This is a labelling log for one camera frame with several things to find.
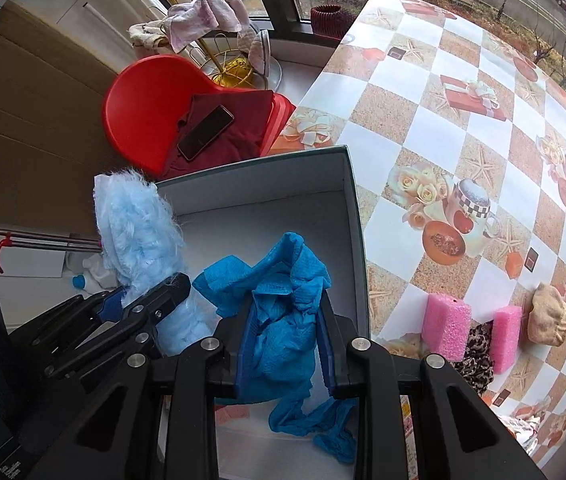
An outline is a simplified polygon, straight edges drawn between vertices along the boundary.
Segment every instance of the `smartphone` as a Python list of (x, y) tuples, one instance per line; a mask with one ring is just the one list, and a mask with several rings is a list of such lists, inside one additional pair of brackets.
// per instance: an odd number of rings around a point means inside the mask
[(218, 105), (177, 144), (183, 158), (191, 162), (234, 121), (234, 116)]

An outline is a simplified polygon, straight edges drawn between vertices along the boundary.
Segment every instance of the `white box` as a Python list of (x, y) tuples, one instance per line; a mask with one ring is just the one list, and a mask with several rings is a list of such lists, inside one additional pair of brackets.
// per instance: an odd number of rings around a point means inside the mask
[[(365, 253), (356, 188), (345, 146), (286, 153), (200, 171), (157, 184), (183, 230), (194, 278), (230, 254), (253, 266), (293, 231), (327, 266), (336, 314), (369, 337)], [(304, 409), (327, 398), (320, 367)], [(351, 479), (311, 441), (269, 430), (278, 401), (250, 405), (250, 418), (217, 427), (219, 471), (228, 480)]]

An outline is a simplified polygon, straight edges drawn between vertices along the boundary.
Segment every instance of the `light blue fluffy cloth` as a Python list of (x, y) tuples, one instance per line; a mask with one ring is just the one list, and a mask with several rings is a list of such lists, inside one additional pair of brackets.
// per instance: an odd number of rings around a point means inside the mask
[[(185, 272), (181, 230), (172, 208), (159, 196), (156, 185), (135, 171), (94, 177), (96, 225), (103, 245), (103, 264), (117, 273), (128, 288), (125, 307), (153, 286), (177, 272)], [(159, 345), (168, 355), (178, 354), (212, 334), (192, 290), (189, 298), (158, 325)]]

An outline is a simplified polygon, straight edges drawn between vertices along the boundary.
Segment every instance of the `red cloth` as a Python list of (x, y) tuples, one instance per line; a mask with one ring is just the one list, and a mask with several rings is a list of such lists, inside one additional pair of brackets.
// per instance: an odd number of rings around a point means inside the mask
[[(194, 94), (188, 113), (176, 125), (177, 135), (167, 156), (161, 179), (257, 158), (272, 110), (273, 97), (272, 90)], [(233, 123), (193, 161), (188, 162), (177, 148), (179, 140), (218, 105), (223, 105), (234, 116)]]

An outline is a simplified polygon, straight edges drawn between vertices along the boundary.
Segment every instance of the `white wall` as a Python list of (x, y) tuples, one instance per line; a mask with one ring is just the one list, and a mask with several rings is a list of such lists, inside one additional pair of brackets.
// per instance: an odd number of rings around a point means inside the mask
[(86, 8), (98, 10), (125, 38), (129, 22), (117, 0), (12, 0), (29, 12), (54, 24), (75, 43), (80, 44), (117, 72), (136, 59), (132, 47), (114, 31), (105, 27)]

